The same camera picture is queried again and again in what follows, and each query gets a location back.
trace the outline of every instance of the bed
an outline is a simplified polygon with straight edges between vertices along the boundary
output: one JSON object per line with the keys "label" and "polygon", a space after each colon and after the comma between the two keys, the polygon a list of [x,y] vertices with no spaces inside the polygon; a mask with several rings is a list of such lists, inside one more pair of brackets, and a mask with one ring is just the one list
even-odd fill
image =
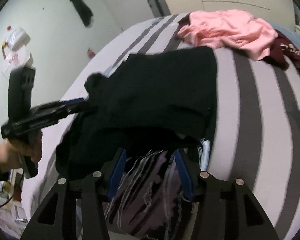
{"label": "bed", "polygon": [[[190,48],[175,37],[178,21],[184,16],[148,20],[124,31],[90,61],[62,100],[86,98],[87,77],[93,72],[113,73],[129,53]],[[218,179],[247,182],[279,238],[291,240],[300,228],[298,72],[288,58],[290,67],[284,72],[229,48],[216,49],[215,56],[218,110],[208,172]],[[42,131],[39,174],[25,180],[22,191],[28,219],[57,180],[55,148],[73,119],[68,116]]]}

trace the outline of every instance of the pink garment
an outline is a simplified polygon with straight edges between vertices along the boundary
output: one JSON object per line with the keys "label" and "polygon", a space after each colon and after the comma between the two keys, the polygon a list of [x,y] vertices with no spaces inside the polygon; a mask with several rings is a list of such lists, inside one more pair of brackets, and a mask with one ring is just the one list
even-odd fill
{"label": "pink garment", "polygon": [[246,50],[249,57],[261,60],[269,56],[270,46],[278,34],[263,19],[255,19],[246,11],[228,10],[191,13],[190,25],[183,26],[178,36],[195,47],[230,46]]}

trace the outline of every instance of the door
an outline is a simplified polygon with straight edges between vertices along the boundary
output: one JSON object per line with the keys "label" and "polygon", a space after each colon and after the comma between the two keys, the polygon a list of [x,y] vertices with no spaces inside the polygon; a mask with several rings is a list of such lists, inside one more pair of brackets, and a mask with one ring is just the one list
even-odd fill
{"label": "door", "polygon": [[105,2],[123,30],[154,17],[147,0],[105,0]]}

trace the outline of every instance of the white plastic bag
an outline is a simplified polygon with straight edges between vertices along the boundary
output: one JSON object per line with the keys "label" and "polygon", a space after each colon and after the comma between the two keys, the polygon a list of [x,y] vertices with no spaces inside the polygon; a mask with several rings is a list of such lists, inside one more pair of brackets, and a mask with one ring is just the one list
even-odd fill
{"label": "white plastic bag", "polygon": [[22,45],[17,51],[10,51],[6,49],[6,59],[2,64],[2,73],[7,79],[10,78],[10,72],[20,66],[25,65],[30,59],[30,52],[25,45]]}
{"label": "white plastic bag", "polygon": [[21,27],[18,27],[6,37],[5,41],[11,50],[15,50],[27,36],[28,34],[26,31]]}

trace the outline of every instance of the folded black clothing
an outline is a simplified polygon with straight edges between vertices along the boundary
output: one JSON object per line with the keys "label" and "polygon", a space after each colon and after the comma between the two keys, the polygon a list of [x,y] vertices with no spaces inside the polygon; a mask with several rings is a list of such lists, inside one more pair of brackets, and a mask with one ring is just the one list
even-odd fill
{"label": "folded black clothing", "polygon": [[78,114],[57,147],[57,171],[82,179],[119,147],[129,155],[196,147],[216,114],[216,79],[213,50],[203,46],[130,55],[109,78],[91,75],[92,109]]}

